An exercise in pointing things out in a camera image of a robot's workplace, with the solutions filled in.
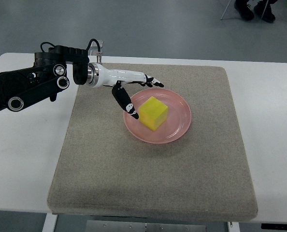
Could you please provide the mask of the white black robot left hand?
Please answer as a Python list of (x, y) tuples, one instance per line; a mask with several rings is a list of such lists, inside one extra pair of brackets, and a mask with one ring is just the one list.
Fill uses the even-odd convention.
[(107, 69), (99, 63), (88, 64), (86, 84), (90, 87), (111, 87), (112, 95), (119, 106), (135, 119), (139, 119), (139, 115), (122, 85), (139, 84), (143, 87), (164, 87), (159, 80), (143, 72)]

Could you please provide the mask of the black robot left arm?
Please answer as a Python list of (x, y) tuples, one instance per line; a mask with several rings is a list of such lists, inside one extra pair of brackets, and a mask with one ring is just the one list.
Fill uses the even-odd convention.
[(73, 80), (84, 85), (88, 80), (88, 51), (92, 43), (100, 49), (100, 43), (91, 39), (86, 49), (51, 44), (48, 51), (36, 52), (32, 67), (0, 72), (0, 111), (18, 112), (47, 98), (54, 102), (57, 94), (67, 89), (67, 64), (73, 66)]

